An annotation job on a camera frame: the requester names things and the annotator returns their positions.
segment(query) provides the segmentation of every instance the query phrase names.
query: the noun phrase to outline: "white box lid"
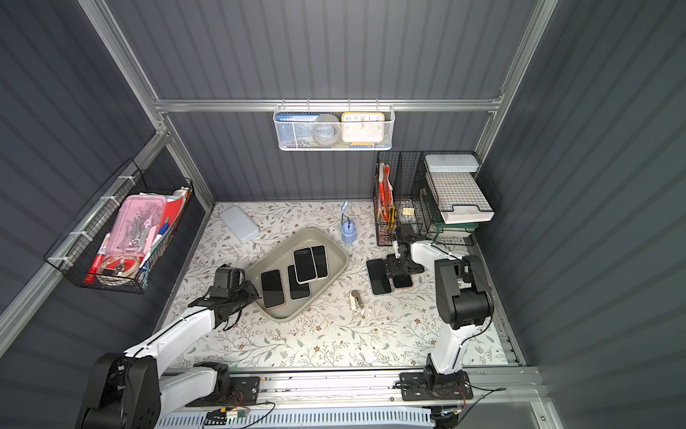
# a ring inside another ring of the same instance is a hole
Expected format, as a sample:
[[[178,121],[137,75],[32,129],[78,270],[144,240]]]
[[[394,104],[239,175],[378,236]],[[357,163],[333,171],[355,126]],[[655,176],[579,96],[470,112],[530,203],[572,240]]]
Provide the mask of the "white box lid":
[[[479,161],[474,155],[433,154],[425,159],[431,173],[474,173],[479,169]]]
[[[259,227],[237,205],[219,213],[219,217],[243,243],[251,241],[259,234]]]

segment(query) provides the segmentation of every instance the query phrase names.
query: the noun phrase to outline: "phone screen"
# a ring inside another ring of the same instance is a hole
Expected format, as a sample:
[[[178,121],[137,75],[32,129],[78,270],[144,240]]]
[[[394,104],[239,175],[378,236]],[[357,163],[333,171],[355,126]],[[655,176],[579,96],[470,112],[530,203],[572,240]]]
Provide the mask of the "phone screen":
[[[393,277],[393,286],[396,289],[411,288],[412,287],[412,278],[410,277],[409,274],[397,275],[397,276]]]
[[[326,279],[329,276],[326,248],[324,246],[313,246],[312,256],[314,256],[314,266],[317,270],[317,278]]]
[[[302,299],[309,297],[309,283],[299,284],[296,280],[296,266],[288,266],[288,288],[291,291],[291,299]]]
[[[264,308],[272,308],[283,305],[286,298],[283,296],[283,284],[279,270],[267,271],[261,274],[262,297]]]
[[[293,261],[296,266],[296,280],[303,284],[317,278],[317,272],[314,268],[314,258],[312,257],[312,248],[305,247],[293,251]]]
[[[390,281],[386,276],[386,263],[383,259],[370,259],[367,261],[369,281],[372,283],[372,293],[383,295],[390,293]]]

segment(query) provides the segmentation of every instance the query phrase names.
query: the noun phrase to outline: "gray corrugated wall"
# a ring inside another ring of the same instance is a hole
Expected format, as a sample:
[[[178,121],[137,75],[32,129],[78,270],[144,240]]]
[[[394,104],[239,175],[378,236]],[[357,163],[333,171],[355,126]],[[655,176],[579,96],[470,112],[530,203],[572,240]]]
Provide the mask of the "gray corrugated wall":
[[[563,2],[486,168],[479,236],[566,428],[683,427],[686,2]]]
[[[160,98],[488,98],[534,0],[109,1]]]
[[[489,98],[535,0],[110,1],[160,98]],[[375,152],[281,152],[268,113],[170,115],[216,200],[371,198]],[[487,113],[397,113],[393,150],[472,150]]]
[[[372,198],[377,153],[284,152],[272,113],[173,113],[218,201]],[[397,113],[393,150],[473,150],[488,113]]]
[[[2,311],[154,129],[76,1],[0,1],[0,100]],[[166,150],[150,168],[180,174]],[[152,333],[203,215],[195,201],[145,295],[57,285],[0,359],[0,427],[73,427],[94,361]]]
[[[0,311],[154,129],[75,1],[0,1]]]
[[[166,150],[149,170],[180,175]],[[192,200],[145,294],[57,285],[0,360],[0,427],[73,427],[93,363],[152,334],[203,217]]]

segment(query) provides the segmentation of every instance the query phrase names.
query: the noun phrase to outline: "metal profile bar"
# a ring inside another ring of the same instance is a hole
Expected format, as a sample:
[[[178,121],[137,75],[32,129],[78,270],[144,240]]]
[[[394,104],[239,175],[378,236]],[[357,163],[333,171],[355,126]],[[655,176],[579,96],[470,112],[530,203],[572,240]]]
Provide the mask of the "metal profile bar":
[[[126,82],[128,82],[136,98],[141,103],[145,114],[156,129],[166,132],[170,128],[171,122],[169,118],[166,118],[157,111],[155,107],[155,101],[158,99],[157,94],[145,75],[141,63],[136,59],[131,46],[126,41],[126,37],[123,35],[106,1],[79,0],[79,4],[107,47],[110,55],[117,63],[121,74],[124,75]],[[212,193],[191,158],[190,152],[176,133],[174,140],[175,142],[169,151],[183,175],[193,181],[200,204],[202,204],[205,210],[210,210],[214,205]]]
[[[531,63],[536,48],[539,46],[543,32],[545,32],[545,28],[553,15],[557,3],[558,0],[539,0],[536,4],[531,21],[529,21],[529,25],[505,79],[501,107],[493,116],[493,120],[487,123],[486,130],[477,144],[476,153],[479,155],[482,163],[486,160],[488,151],[490,151],[490,147],[493,145],[498,131],[500,131],[503,120],[510,109],[512,100],[517,94],[522,79],[524,79],[524,75]]]
[[[134,162],[141,168],[146,168],[155,159],[157,154],[165,147],[169,135],[156,133],[136,155]],[[134,163],[129,164],[122,176],[130,176],[136,171]],[[117,178],[112,185],[103,193],[104,196],[112,195],[128,179],[126,177]],[[76,225],[76,231],[83,231],[92,223],[100,210],[109,200],[98,198],[91,210]],[[78,240],[78,235],[68,235],[62,244],[57,248],[51,257],[61,258],[67,255],[69,249]],[[62,273],[49,264],[43,264],[38,272],[29,280],[19,294],[7,306],[5,311],[0,314],[0,357],[7,351],[14,339],[21,333],[21,330],[29,323],[31,317],[38,311],[45,299],[62,279]]]
[[[163,116],[165,125],[172,137],[167,142],[169,153],[176,161],[176,165],[179,170],[181,170],[181,174],[193,181],[193,189],[202,207],[205,211],[212,211],[212,208],[214,207],[214,197],[212,197],[212,192],[210,191],[209,186],[207,186],[207,182],[205,182],[205,179],[202,177],[196,163],[193,162],[193,158],[191,158],[190,152],[188,152],[188,149],[186,149],[186,146],[183,144],[183,140],[181,140],[176,127],[166,115]]]
[[[273,112],[284,105],[291,111],[381,110],[396,112],[496,112],[499,100],[158,100],[158,112]]]
[[[171,293],[169,294],[169,297],[167,298],[167,303],[165,304],[165,308],[164,308],[164,310],[162,310],[162,314],[160,314],[160,318],[157,319],[157,324],[155,325],[154,332],[157,332],[164,327],[163,323],[165,322],[165,319],[167,318],[167,314],[169,314],[169,311],[172,309],[172,304],[174,303],[174,299],[176,298],[176,293],[178,292],[179,287],[181,287],[181,283],[183,282],[183,278],[186,275],[186,271],[188,270],[188,267],[191,265],[191,260],[193,259],[193,256],[196,253],[196,249],[198,248],[198,244],[200,243],[200,240],[202,239],[202,234],[205,232],[205,228],[207,227],[207,222],[209,222],[211,215],[212,215],[211,210],[208,210],[205,212],[205,216],[203,217],[202,222],[200,223],[200,227],[198,228],[198,232],[196,233],[196,237],[193,239],[193,244],[191,244],[191,248],[188,250],[188,254],[186,255],[186,260],[183,262],[183,265],[181,266],[181,271],[179,271],[179,273],[178,273],[178,276],[176,278],[176,282],[174,283],[174,288],[171,289]]]
[[[531,401],[531,408],[540,429],[563,429],[562,421],[552,401]]]
[[[519,364],[520,366],[526,366],[526,359],[524,359],[524,354],[522,353],[521,348],[519,347],[519,343],[517,342],[517,338],[515,337],[515,332],[512,330],[512,325],[510,325],[510,319],[508,319],[508,316],[505,313],[505,307],[503,307],[503,303],[500,299],[500,296],[498,295],[498,290],[495,287],[493,277],[491,277],[490,275],[490,271],[488,270],[488,264],[486,263],[486,259],[484,258],[484,254],[481,252],[481,248],[479,247],[478,242],[474,243],[474,249],[476,250],[477,256],[480,257],[481,261],[484,263],[484,270],[486,271],[486,281],[490,286],[490,293],[493,296],[493,305],[495,306],[495,311],[493,312],[493,317],[495,318],[494,322],[496,322],[496,325],[499,328],[502,328],[505,335],[507,335],[508,340],[512,345],[512,351],[514,352],[514,356],[517,358],[517,364]]]
[[[186,368],[169,368],[167,374]],[[506,387],[506,391],[494,392],[482,402],[539,402],[546,400],[548,392],[536,367],[473,367],[466,368],[470,381],[486,389]],[[263,371],[251,368],[236,368],[236,377],[258,376],[260,400],[276,402],[285,408],[299,406],[388,406],[403,402],[400,389],[393,389],[400,372],[417,372],[422,369],[385,368],[359,369],[292,369],[287,371]],[[412,402],[413,406],[455,404],[454,400],[432,399]]]
[[[148,119],[155,125],[155,129],[160,129],[163,126],[163,119],[153,104],[153,100],[157,100],[157,94],[155,94],[150,81],[143,73],[143,68],[133,54],[131,46],[126,41],[105,0],[78,1],[91,24],[93,24],[95,31],[105,44],[105,47],[110,52],[110,55],[117,63],[121,74],[128,82],[139,103],[141,103]]]

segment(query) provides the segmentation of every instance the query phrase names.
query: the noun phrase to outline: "pink pencil case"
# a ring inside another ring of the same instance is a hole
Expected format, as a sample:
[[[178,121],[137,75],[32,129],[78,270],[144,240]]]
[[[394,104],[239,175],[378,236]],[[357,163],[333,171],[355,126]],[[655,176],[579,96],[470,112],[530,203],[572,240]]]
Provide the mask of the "pink pencil case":
[[[119,208],[107,243],[107,256],[144,257],[162,226],[166,205],[167,198],[163,195],[128,196]]]

